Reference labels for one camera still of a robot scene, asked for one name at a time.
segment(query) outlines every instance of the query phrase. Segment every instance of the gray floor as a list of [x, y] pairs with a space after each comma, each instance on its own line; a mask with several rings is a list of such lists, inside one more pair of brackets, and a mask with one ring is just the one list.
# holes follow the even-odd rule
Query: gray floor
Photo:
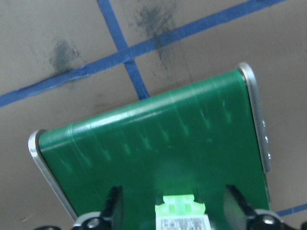
[[[243, 0], [112, 0], [128, 46]], [[248, 62], [260, 88], [273, 171], [271, 208], [307, 203], [307, 2], [286, 0], [135, 59], [151, 96]], [[117, 52], [95, 0], [0, 2], [0, 95]], [[33, 229], [72, 221], [32, 161], [29, 135], [131, 102], [124, 65], [0, 108], [0, 228]], [[307, 211], [284, 217], [294, 227]]]

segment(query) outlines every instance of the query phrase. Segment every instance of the green plastic sheet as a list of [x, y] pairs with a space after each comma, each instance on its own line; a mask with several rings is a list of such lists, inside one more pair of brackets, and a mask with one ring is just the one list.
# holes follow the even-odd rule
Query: green plastic sheet
[[123, 230], [154, 230], [163, 196], [194, 194], [217, 230], [225, 184], [268, 209], [247, 87], [238, 70], [43, 133], [41, 153], [78, 215], [122, 185]]

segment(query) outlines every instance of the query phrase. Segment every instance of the metal edge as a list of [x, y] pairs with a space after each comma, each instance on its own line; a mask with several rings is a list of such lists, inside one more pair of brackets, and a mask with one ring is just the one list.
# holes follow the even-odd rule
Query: metal edge
[[65, 196], [61, 187], [59, 186], [58, 182], [56, 181], [56, 179], [52, 175], [52, 172], [48, 168], [48, 166], [47, 166], [47, 164], [46, 164], [46, 162], [45, 162], [45, 160], [42, 157], [42, 154], [40, 152], [38, 140], [39, 140], [39, 136], [44, 132], [46, 132], [46, 130], [38, 130], [38, 131], [35, 131], [34, 133], [32, 133], [30, 135], [29, 140], [28, 140], [29, 151], [31, 153], [31, 156], [32, 156], [34, 162], [38, 166], [39, 170], [41, 171], [41, 173], [43, 174], [43, 176], [47, 180], [48, 184], [50, 185], [50, 187], [52, 188], [54, 193], [57, 195], [58, 199], [60, 200], [60, 202], [62, 203], [62, 205], [66, 209], [66, 211], [68, 212], [69, 216], [72, 218], [72, 220], [75, 221], [78, 218], [75, 210], [71, 206], [70, 202], [68, 201], [67, 197]]
[[74, 227], [79, 227], [83, 224], [83, 222], [85, 222], [86, 220], [90, 219], [90, 218], [98, 218], [100, 216], [100, 212], [89, 212], [89, 213], [85, 213], [81, 216], [79, 216], [75, 223], [74, 223]]
[[245, 82], [248, 88], [249, 100], [254, 118], [263, 171], [264, 173], [269, 173], [271, 171], [271, 155], [269, 153], [268, 137], [266, 135], [265, 122], [263, 120], [256, 77], [249, 64], [245, 62], [240, 63], [237, 69], [245, 78]]

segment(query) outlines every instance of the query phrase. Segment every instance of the green light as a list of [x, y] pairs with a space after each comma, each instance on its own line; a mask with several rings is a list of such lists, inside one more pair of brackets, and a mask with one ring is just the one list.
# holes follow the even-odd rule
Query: green light
[[163, 201], [155, 206], [159, 217], [203, 215], [206, 210], [205, 204], [194, 202], [194, 195], [165, 195]]

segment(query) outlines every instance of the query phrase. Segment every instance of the white label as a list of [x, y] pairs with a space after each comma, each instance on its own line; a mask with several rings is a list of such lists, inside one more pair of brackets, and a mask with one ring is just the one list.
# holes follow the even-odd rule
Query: white label
[[156, 217], [156, 230], [211, 230], [207, 215]]

